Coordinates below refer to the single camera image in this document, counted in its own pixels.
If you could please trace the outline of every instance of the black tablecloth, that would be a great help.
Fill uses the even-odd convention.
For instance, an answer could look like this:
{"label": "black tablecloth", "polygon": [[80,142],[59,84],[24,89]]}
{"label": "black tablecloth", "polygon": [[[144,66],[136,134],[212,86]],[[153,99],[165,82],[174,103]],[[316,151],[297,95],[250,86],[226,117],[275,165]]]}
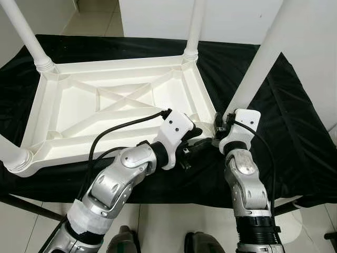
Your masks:
{"label": "black tablecloth", "polygon": [[[179,55],[186,41],[152,38],[108,38],[38,35],[55,63]],[[223,113],[258,46],[200,42],[198,68],[215,109]],[[0,69],[0,134],[20,145],[38,85],[39,74],[27,49]],[[304,195],[303,206],[337,202],[337,151],[293,67],[283,55],[271,69],[249,109],[261,112],[258,132],[276,159],[276,197]],[[271,188],[268,153],[254,138],[251,149],[260,178]],[[111,163],[104,159],[95,173]],[[158,169],[136,186],[129,202],[199,203],[231,207],[223,177],[224,161],[206,147],[170,171]],[[0,191],[41,201],[72,202],[86,171],[86,162],[44,168],[29,178],[10,174],[1,164]]]}

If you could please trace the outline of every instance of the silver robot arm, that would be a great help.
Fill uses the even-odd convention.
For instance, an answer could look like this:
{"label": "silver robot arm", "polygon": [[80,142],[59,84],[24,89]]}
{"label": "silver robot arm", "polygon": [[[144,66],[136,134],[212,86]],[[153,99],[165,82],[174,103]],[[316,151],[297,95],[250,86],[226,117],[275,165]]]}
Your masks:
{"label": "silver robot arm", "polygon": [[[260,113],[238,109],[232,120],[256,131]],[[254,135],[233,124],[229,134],[219,143],[225,155],[225,179],[231,188],[236,228],[239,234],[238,253],[284,253],[271,214],[266,189],[259,179],[259,169],[249,151]]]}
{"label": "silver robot arm", "polygon": [[152,144],[142,142],[137,147],[123,149],[95,178],[82,201],[74,201],[67,221],[43,252],[98,252],[134,186],[157,167],[173,168],[177,147],[186,136],[193,136],[193,130],[195,125],[185,114],[172,111]]}

